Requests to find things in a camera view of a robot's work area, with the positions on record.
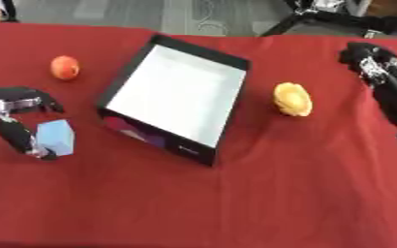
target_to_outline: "orange ball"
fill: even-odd
[[[51,72],[56,78],[70,80],[78,76],[79,63],[73,57],[59,56],[52,60]]]

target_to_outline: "floor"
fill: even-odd
[[[283,0],[15,0],[22,22],[145,27],[170,34],[257,36],[290,13]],[[291,33],[354,35],[330,25]]]

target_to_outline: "open box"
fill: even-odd
[[[98,112],[110,128],[211,166],[248,68],[245,59],[155,35]]]

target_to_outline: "robotic hand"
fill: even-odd
[[[56,159],[52,150],[38,145],[31,132],[10,117],[11,113],[46,111],[47,108],[64,112],[63,107],[43,91],[27,87],[0,88],[0,137],[18,152],[43,160]]]
[[[397,126],[397,54],[367,43],[349,43],[340,61],[361,75],[391,123]]]

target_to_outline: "blue cube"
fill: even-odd
[[[38,125],[37,143],[51,149],[57,156],[73,154],[74,140],[74,130],[66,120],[56,120]]]

